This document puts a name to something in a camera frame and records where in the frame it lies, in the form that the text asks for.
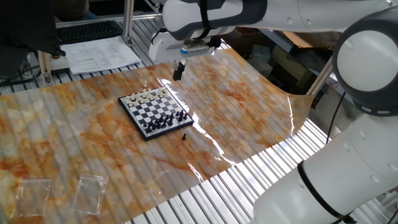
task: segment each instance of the plastic bag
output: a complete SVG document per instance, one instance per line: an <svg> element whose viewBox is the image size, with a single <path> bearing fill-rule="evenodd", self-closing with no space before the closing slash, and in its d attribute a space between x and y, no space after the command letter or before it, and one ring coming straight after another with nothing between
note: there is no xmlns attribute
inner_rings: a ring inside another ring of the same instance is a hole
<svg viewBox="0 0 398 224"><path fill-rule="evenodd" d="M82 174L73 199L72 211L99 215L104 198L107 177Z"/></svg>
<svg viewBox="0 0 398 224"><path fill-rule="evenodd" d="M51 176L21 177L13 217L44 216L49 199Z"/></svg>

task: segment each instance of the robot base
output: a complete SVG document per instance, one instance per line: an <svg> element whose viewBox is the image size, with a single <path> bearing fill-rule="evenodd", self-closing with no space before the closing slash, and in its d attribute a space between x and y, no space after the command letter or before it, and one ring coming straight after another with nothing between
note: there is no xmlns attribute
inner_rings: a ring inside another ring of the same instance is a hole
<svg viewBox="0 0 398 224"><path fill-rule="evenodd" d="M346 131L303 163L310 182L337 212L346 215L398 185L398 117L358 118ZM297 168L254 204L250 224L331 224Z"/></svg>

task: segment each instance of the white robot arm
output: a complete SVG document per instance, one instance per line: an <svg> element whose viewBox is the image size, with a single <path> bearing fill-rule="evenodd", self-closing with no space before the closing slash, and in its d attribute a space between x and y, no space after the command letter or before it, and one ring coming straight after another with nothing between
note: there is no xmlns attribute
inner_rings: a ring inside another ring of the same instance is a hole
<svg viewBox="0 0 398 224"><path fill-rule="evenodd" d="M162 17L168 32L152 40L149 55L155 62L209 55L215 49L207 45L210 37L237 26L343 32L360 18L391 5L385 0L167 0Z"/></svg>
<svg viewBox="0 0 398 224"><path fill-rule="evenodd" d="M189 51L206 46L210 36L235 26L298 32L344 31L333 52L333 71L364 114L264 192L254 204L250 224L355 223L348 216L350 212L398 185L396 3L211 0L207 1L211 5L203 10L202 1L205 0L167 0L163 17L169 33L154 39L153 54L162 45L162 39L168 37L185 49L181 52L188 52L179 57L201 55L200 50Z"/></svg>

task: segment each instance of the cable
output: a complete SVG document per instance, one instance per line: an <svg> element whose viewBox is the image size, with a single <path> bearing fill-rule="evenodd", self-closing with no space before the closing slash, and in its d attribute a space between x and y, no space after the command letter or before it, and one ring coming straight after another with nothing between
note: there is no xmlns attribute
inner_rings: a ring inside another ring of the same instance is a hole
<svg viewBox="0 0 398 224"><path fill-rule="evenodd" d="M392 220L397 216L397 213L398 213L398 208L396 209L396 212L394 212L390 220L387 222L387 224L390 224L392 222Z"/></svg>
<svg viewBox="0 0 398 224"><path fill-rule="evenodd" d="M11 80L15 79L8 79L8 80L4 80L3 82L0 82L0 87L6 86L6 85L18 85L18 84L23 84L23 83L27 83L30 81L35 80L37 77L39 77L42 74L42 71L39 70L39 72L32 78L26 79L26 80L21 80L21 81L15 81L12 82Z"/></svg>
<svg viewBox="0 0 398 224"><path fill-rule="evenodd" d="M342 96L341 96L341 98L340 98L340 101L339 101L338 104L337 104L336 111L335 111L335 113L334 113L334 115L333 115L333 117L332 117L332 119L331 119L329 131L328 131L328 137L326 138L326 144L328 144L328 142L329 142L331 127L333 126L333 122L335 121L335 117L336 117L338 108L340 107L340 104L341 104L341 102L343 101L345 95L346 95L346 92L344 92L344 93L342 94Z"/></svg>
<svg viewBox="0 0 398 224"><path fill-rule="evenodd" d="M23 69L22 74L25 74L25 73L32 71L33 69L39 68L39 67L40 67L39 65L36 65L36 66L31 67L30 69Z"/></svg>

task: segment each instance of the orange marble surface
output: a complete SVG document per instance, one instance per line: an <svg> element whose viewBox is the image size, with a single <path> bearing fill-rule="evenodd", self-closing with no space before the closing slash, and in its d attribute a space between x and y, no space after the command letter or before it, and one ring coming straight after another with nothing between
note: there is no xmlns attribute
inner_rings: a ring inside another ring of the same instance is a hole
<svg viewBox="0 0 398 224"><path fill-rule="evenodd" d="M234 50L0 96L0 203L7 217L22 175L51 175L44 217L10 223L122 223L290 137L312 97L290 95ZM143 141L117 102L167 86L195 120ZM183 134L187 140L182 141ZM80 174L109 177L101 214L71 206Z"/></svg>

